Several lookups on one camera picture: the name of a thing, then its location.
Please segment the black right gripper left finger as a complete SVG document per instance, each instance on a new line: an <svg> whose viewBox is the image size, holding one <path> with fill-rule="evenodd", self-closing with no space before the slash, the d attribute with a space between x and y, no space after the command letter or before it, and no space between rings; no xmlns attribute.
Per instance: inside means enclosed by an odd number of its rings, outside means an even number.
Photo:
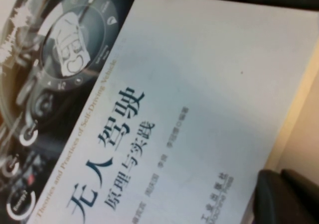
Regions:
<svg viewBox="0 0 319 224"><path fill-rule="evenodd" d="M255 224L313 224L281 172L261 170L253 203Z"/></svg>

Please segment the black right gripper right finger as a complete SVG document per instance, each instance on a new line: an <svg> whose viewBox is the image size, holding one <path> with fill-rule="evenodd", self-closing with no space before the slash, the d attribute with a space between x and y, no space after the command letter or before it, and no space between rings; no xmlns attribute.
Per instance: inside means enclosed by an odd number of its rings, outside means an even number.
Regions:
<svg viewBox="0 0 319 224"><path fill-rule="evenodd" d="M306 209L314 221L319 223L319 186L292 169L283 169L281 176L292 188L299 204Z"/></svg>

